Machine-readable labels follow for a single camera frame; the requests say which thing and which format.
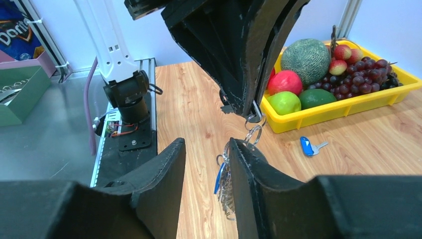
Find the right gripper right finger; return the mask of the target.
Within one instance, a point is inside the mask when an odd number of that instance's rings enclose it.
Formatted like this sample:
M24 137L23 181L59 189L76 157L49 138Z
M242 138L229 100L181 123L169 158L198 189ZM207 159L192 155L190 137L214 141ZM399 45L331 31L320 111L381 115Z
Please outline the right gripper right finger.
M301 182L231 138L229 164L241 239L419 239L422 178L319 175Z

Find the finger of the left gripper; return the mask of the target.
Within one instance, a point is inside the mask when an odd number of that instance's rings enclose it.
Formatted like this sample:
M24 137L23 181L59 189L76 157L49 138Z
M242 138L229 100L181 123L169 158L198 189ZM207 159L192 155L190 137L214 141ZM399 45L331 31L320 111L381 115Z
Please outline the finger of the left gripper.
M176 43L219 85L233 112L248 116L280 13L278 0L171 0L162 17Z
M303 7L308 3L308 0L288 0L283 9L276 11L276 18L270 24L271 28L268 31L262 52L261 68L258 74L259 81L255 96L257 106L260 106L276 60L300 17Z

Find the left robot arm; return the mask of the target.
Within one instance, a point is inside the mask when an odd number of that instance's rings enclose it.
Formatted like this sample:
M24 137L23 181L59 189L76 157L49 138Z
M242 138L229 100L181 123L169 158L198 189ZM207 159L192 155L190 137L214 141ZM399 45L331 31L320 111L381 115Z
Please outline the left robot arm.
M75 2L94 43L105 93L125 122L147 116L145 72L125 44L111 0ZM174 41L219 85L224 113L254 122L270 73L306 0L126 0L133 20L158 10Z

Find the red handled key organizer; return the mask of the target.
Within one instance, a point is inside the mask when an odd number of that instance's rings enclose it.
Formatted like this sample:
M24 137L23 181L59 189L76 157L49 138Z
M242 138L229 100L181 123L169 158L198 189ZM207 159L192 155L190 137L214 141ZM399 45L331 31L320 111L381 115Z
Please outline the red handled key organizer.
M263 157L265 162L267 162L267 159L257 148L257 143L260 140L262 130L266 122L266 116L265 114L262 114L261 120L251 129L247 129L248 134L245 139L241 141L244 146L251 150L253 155ZM229 143L225 145L223 153L216 156L216 163L219 166L219 170L215 180L213 193L217 195L218 201L221 203L222 210L224 211L226 218L230 221L235 221L234 195L229 165Z

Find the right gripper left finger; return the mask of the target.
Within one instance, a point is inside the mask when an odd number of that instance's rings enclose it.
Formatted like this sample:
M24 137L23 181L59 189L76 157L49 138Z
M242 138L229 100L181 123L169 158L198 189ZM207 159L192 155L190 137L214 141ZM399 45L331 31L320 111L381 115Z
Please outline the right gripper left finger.
M174 239L186 143L161 153L104 187L76 181L2 181L3 239Z

